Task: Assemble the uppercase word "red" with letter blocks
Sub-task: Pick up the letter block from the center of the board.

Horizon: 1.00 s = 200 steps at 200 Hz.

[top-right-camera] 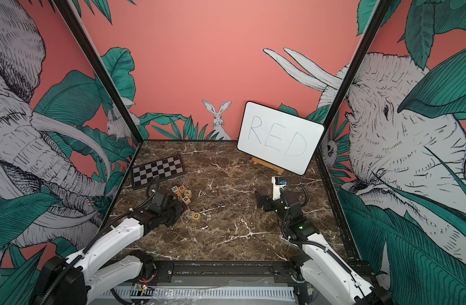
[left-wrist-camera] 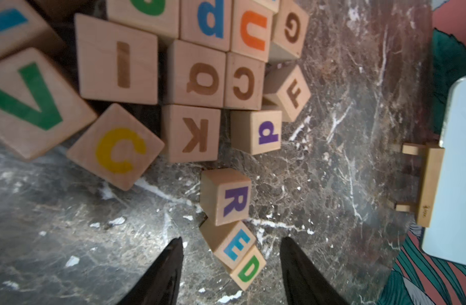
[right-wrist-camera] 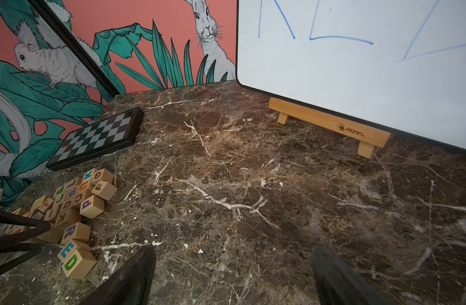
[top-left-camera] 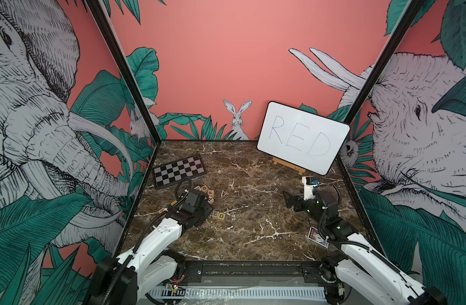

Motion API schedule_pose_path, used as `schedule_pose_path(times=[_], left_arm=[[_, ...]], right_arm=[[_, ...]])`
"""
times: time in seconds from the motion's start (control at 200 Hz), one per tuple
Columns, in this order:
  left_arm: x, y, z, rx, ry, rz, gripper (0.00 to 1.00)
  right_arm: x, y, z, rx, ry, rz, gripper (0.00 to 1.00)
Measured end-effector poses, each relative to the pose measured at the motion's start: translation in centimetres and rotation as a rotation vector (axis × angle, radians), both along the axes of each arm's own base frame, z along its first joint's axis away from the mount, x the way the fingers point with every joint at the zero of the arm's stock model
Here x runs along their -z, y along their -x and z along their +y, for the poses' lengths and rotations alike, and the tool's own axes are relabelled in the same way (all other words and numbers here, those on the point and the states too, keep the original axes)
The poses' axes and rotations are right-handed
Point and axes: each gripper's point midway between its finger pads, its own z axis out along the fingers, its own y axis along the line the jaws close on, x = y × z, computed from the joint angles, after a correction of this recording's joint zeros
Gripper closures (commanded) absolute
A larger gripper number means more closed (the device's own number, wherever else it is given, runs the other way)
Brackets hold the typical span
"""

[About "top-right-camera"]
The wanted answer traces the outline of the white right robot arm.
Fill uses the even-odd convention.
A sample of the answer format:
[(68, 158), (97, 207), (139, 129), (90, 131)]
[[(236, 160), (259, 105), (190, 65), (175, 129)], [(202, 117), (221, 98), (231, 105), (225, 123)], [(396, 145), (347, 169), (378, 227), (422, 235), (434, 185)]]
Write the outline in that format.
[(275, 199), (255, 192), (257, 207), (279, 217), (282, 237), (302, 252), (293, 265), (330, 304), (393, 304), (389, 292), (375, 287), (334, 251), (304, 215), (299, 196), (283, 188)]

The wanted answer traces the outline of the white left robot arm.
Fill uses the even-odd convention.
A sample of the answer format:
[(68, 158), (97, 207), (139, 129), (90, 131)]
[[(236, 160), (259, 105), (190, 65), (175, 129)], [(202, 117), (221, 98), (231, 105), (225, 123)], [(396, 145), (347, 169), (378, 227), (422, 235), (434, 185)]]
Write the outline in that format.
[(158, 275), (153, 256), (135, 250), (116, 263), (109, 261), (160, 225), (171, 227), (187, 205), (170, 190), (159, 189), (143, 205), (87, 247), (65, 258), (55, 256), (41, 270), (30, 304), (89, 304), (132, 279), (147, 288)]

